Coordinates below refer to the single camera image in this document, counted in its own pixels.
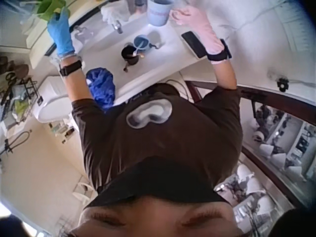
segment sink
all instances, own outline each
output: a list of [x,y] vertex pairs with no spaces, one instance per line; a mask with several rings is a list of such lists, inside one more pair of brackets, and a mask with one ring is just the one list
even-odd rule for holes
[[[118,34],[112,26],[104,24],[104,28],[79,52],[85,62],[84,73],[103,67],[113,74],[115,104],[124,102],[195,60],[169,22],[165,26],[155,27],[148,24],[145,14],[132,17],[135,19],[122,23],[123,34]],[[138,35],[146,35],[159,49],[151,48],[145,52],[145,57],[140,58],[136,65],[128,67],[126,73],[123,71],[125,61],[121,51],[128,43],[133,43]]]

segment blue rubber glove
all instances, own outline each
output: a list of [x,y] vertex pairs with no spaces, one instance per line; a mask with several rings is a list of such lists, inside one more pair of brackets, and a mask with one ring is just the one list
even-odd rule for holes
[[57,55],[59,57],[75,52],[69,31],[66,7],[61,10],[60,14],[54,13],[47,24],[47,30],[57,46]]

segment black wrist strap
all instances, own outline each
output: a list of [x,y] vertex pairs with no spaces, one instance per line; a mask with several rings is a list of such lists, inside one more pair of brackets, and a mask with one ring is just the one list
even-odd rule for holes
[[76,61],[75,63],[73,64],[70,64],[68,66],[65,66],[63,68],[60,69],[60,74],[63,76],[63,77],[66,77],[68,76],[69,74],[77,71],[78,69],[80,69],[82,67],[82,63],[80,60]]
[[231,53],[230,53],[230,51],[228,49],[228,46],[225,43],[225,41],[223,39],[221,39],[221,42],[222,42],[222,44],[224,46],[224,50],[222,52],[220,52],[219,54],[215,54],[215,55],[206,53],[207,58],[210,61],[219,62],[219,61],[223,61],[223,60],[232,58],[232,55],[231,55]]

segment black phone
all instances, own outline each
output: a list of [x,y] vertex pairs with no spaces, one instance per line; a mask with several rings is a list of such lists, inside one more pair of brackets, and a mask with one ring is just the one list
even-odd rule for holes
[[199,41],[192,31],[186,32],[181,36],[198,58],[202,58],[207,55],[204,45],[201,43],[201,41]]

